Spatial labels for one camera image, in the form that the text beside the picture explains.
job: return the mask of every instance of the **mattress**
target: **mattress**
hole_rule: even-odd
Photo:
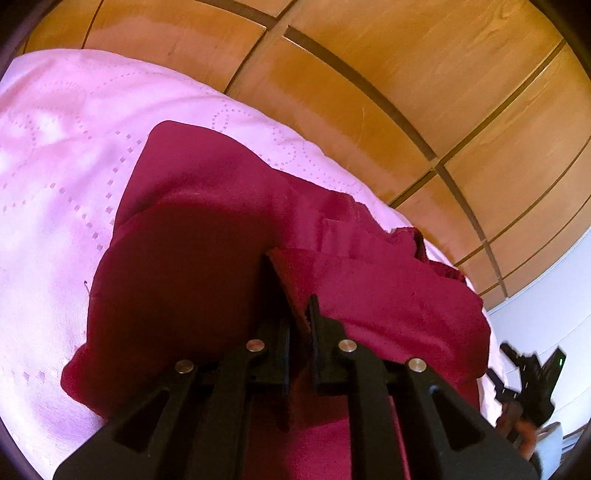
[[[45,479],[102,425],[59,379],[85,341],[93,275],[155,125],[217,130],[272,168],[350,194],[386,231],[411,225],[292,129],[153,64],[95,50],[29,53],[1,80],[0,111],[0,417]],[[450,264],[429,242],[427,252]],[[504,376],[492,328],[489,365]],[[488,379],[479,391],[494,423],[501,406]]]

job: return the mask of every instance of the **white wall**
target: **white wall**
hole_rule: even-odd
[[[540,278],[490,312],[500,342],[543,363],[557,345],[567,358],[550,420],[568,434],[591,417],[591,229]],[[519,374],[506,362],[509,385],[521,389]]]

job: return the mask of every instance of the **wooden wall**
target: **wooden wall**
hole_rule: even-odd
[[[64,0],[23,50],[157,63],[291,126],[492,307],[591,223],[591,81],[527,0]]]

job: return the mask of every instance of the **folded cloth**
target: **folded cloth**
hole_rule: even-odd
[[[280,285],[300,327],[317,293],[351,338],[393,361],[424,358],[479,408],[491,334],[482,301],[461,273],[427,259],[417,230],[385,232],[349,195],[175,122],[153,129],[126,187],[92,284],[87,341],[62,387],[108,417],[175,361],[213,361],[246,342],[283,312]],[[289,432],[255,410],[247,478],[350,476],[346,407],[315,398],[305,376]]]

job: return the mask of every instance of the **metal rivet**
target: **metal rivet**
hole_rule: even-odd
[[[343,352],[351,353],[357,350],[357,343],[349,339],[341,340],[339,342],[339,348]]]
[[[249,340],[246,343],[246,349],[249,352],[260,352],[265,348],[265,342],[263,342],[262,340],[259,340],[258,338],[255,338],[253,340]]]
[[[174,369],[180,374],[188,374],[194,367],[191,360],[179,360]]]
[[[408,361],[408,367],[413,372],[420,374],[427,369],[427,363],[422,358],[411,358]]]

